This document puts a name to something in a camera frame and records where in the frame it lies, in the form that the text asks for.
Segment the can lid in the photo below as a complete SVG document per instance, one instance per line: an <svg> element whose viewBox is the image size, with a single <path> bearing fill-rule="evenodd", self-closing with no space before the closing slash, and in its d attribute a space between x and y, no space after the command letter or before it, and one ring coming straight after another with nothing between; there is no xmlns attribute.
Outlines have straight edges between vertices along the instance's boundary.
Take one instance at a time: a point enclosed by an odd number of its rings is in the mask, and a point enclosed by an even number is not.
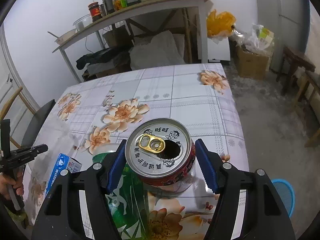
<svg viewBox="0 0 320 240"><path fill-rule="evenodd" d="M91 3L91 4L88 5L88 8L90 8L90 7L92 7L92 6L95 6L95 5L99 5L99 3L98 3L98 2L93 2L93 3Z"/></svg>
<svg viewBox="0 0 320 240"><path fill-rule="evenodd" d="M166 143L163 152L154 154L139 147L143 134L162 138ZM131 133L125 146L125 157L130 168L140 176L161 178L182 167L190 149L190 134L181 123L170 118L157 118L143 123Z"/></svg>

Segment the wooden stool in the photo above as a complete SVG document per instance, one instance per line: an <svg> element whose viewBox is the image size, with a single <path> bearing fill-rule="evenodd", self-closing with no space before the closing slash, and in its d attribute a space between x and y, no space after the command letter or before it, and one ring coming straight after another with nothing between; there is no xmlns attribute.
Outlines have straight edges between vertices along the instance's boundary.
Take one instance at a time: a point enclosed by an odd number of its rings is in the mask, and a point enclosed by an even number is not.
<svg viewBox="0 0 320 240"><path fill-rule="evenodd" d="M290 64L290 68L289 68L289 72L287 74L287 78L285 80L284 86L283 86L283 88L281 90L281 94L282 95L284 95L288 91L288 88L289 88L290 82L291 82L291 77L297 71L298 66L304 67L306 70L309 70L309 71L312 71L312 72L314 72L315 68L316 68L310 62L310 60L307 58L307 56L304 55L304 53L302 53L300 51L296 51L296 50L291 49L291 48L287 47L286 45L284 45L284 47L283 47L283 58L282 58L282 62L281 62L281 65L280 65L279 72L278 72L278 76L276 78L277 82L279 81L280 76L282 74L282 68L283 68L285 59Z"/></svg>
<svg viewBox="0 0 320 240"><path fill-rule="evenodd" d="M317 92L320 95L320 75L314 72L306 70L303 75L302 83L299 89L298 94L296 95L295 99L293 100L293 107L295 107L298 101L302 98L305 92L308 89L309 84L313 86L313 91L311 93L310 98L308 99L308 105L310 105L311 100L314 94ZM305 147L309 147L311 143L320 135L320 128L316 131L316 133L305 143Z"/></svg>

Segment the blue box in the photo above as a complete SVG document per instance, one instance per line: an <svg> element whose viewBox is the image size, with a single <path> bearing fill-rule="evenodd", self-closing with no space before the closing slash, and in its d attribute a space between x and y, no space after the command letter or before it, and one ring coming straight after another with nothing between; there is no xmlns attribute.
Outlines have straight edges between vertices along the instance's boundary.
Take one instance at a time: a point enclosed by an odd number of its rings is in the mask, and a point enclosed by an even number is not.
<svg viewBox="0 0 320 240"><path fill-rule="evenodd" d="M60 153L57 158L56 164L54 165L54 168L52 170L45 194L47 195L51 186L53 185L54 181L56 180L57 176L60 174L62 170L67 169L71 173L78 172L80 171L81 166L82 164L77 162L75 159Z"/></svg>

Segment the blue gripper pad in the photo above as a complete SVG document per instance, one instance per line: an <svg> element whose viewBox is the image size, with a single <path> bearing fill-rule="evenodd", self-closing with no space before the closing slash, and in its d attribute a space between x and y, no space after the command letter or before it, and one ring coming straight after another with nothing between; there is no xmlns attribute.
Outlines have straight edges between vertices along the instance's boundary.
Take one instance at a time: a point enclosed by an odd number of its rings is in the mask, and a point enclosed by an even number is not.
<svg viewBox="0 0 320 240"><path fill-rule="evenodd" d="M207 155L207 154L216 154L216 153L209 152L201 139L196 140L195 146L196 146L196 157L200 165L201 171L203 173L205 182L213 192L217 192L218 184L217 184L216 171L214 170Z"/></svg>
<svg viewBox="0 0 320 240"><path fill-rule="evenodd" d="M110 171L109 171L109 176L108 176L108 185L107 185L107 191L112 192L114 189L118 187L123 168L126 163L125 155L124 155L124 148L125 148L125 143L126 140L122 140L120 143L117 153L118 156L115 159Z"/></svg>

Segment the red jar lid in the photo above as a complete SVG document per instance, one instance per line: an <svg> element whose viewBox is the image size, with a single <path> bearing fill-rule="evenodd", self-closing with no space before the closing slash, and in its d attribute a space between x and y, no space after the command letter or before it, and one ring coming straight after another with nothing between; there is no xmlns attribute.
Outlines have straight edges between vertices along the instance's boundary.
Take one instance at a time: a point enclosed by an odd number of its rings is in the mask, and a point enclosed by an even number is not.
<svg viewBox="0 0 320 240"><path fill-rule="evenodd" d="M99 3L98 3L98 2L93 2L93 3L91 3L91 4L88 5L88 8L90 8L90 7L92 7L92 6L95 6L95 5L99 5Z"/></svg>

